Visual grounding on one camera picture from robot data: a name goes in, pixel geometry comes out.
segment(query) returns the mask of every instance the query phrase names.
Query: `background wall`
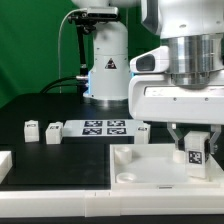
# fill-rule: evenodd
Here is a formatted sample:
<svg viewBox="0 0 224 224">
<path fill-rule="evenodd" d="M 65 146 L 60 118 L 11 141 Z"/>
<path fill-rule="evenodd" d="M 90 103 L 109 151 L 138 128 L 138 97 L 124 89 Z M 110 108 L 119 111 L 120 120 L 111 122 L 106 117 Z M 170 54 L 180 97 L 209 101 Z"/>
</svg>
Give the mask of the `background wall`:
<svg viewBox="0 0 224 224">
<path fill-rule="evenodd" d="M 0 0 L 0 107 L 24 93 L 37 93 L 58 79 L 58 32 L 64 16 L 75 9 L 70 0 Z M 159 39 L 140 23 L 140 8 L 121 10 L 129 29 L 129 59 L 159 46 Z M 92 39 L 85 37 L 88 68 Z M 62 36 L 62 77 L 79 73 L 74 25 Z"/>
</svg>

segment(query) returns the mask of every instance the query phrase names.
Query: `black tabletop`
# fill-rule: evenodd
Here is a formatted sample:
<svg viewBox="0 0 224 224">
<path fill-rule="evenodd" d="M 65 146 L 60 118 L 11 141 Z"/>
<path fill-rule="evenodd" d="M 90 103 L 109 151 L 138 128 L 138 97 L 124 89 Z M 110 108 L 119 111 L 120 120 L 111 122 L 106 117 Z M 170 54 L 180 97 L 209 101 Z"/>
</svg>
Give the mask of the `black tabletop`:
<svg viewBox="0 0 224 224">
<path fill-rule="evenodd" d="M 131 119 L 128 107 L 83 104 L 76 94 L 25 94 L 0 109 L 0 150 L 13 152 L 14 165 L 0 190 L 110 189 L 109 145 L 132 137 L 65 138 L 47 145 L 49 123 L 67 120 Z M 40 141 L 25 143 L 24 122 L 37 120 Z M 152 142 L 172 142 L 165 124 L 152 124 Z M 223 223 L 223 215 L 69 217 L 0 219 L 0 223 Z"/>
</svg>

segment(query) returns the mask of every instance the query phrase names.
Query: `metal bracket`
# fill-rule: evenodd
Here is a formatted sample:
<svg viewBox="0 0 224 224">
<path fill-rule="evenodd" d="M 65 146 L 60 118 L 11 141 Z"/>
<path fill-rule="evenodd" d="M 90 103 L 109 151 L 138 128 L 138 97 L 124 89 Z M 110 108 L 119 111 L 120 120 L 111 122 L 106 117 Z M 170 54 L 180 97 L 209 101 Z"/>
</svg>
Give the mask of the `metal bracket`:
<svg viewBox="0 0 224 224">
<path fill-rule="evenodd" d="M 169 133 L 171 134 L 171 136 L 173 137 L 174 141 L 175 141 L 175 147 L 176 149 L 178 148 L 178 141 L 183 137 L 181 131 L 179 128 L 177 128 L 176 123 L 167 123 L 167 130 L 169 131 Z"/>
<path fill-rule="evenodd" d="M 222 132 L 222 126 L 221 125 L 211 125 L 211 132 L 214 132 L 214 134 L 212 135 L 212 137 L 209 141 L 210 153 L 215 154 L 217 151 L 217 146 L 215 145 L 215 143 Z"/>
</svg>

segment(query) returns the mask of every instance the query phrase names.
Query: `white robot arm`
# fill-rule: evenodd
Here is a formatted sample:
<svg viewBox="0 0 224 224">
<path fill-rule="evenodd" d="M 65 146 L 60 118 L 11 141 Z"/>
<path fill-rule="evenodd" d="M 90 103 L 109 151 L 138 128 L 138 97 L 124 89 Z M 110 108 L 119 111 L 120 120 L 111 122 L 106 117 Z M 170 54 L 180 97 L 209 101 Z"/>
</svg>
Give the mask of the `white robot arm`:
<svg viewBox="0 0 224 224">
<path fill-rule="evenodd" d="M 142 0 L 143 25 L 161 47 L 131 61 L 134 119 L 212 125 L 214 143 L 224 124 L 223 14 L 224 0 Z"/>
<path fill-rule="evenodd" d="M 140 4 L 141 0 L 72 0 L 72 2 L 79 8 L 88 7 L 106 7 L 106 6 L 116 6 L 116 7 L 134 7 Z"/>
<path fill-rule="evenodd" d="M 132 7 L 140 0 L 72 0 L 80 8 L 105 15 L 108 7 Z M 84 101 L 101 106 L 119 106 L 128 102 L 131 79 L 128 65 L 128 32 L 120 22 L 97 23 L 93 32 L 94 66 L 88 74 Z"/>
</svg>

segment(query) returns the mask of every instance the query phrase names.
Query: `white platform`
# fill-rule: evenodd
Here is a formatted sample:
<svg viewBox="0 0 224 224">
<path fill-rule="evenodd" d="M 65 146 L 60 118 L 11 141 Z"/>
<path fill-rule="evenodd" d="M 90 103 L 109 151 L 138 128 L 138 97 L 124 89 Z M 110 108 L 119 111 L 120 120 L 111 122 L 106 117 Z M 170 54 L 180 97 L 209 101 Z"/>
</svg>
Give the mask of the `white platform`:
<svg viewBox="0 0 224 224">
<path fill-rule="evenodd" d="M 0 217 L 224 214 L 222 169 L 210 157 L 210 178 L 189 178 L 181 156 L 173 144 L 111 145 L 111 190 L 0 192 Z"/>
<path fill-rule="evenodd" d="M 128 164 L 116 163 L 116 150 L 128 149 L 132 152 L 132 161 Z M 184 158 L 180 161 L 174 159 L 174 144 L 111 145 L 110 150 L 112 189 L 181 188 L 184 191 L 186 188 L 222 188 L 224 183 L 224 172 L 212 156 L 208 161 L 208 179 L 189 177 Z M 121 183 L 119 177 L 122 175 L 127 181 Z"/>
</svg>

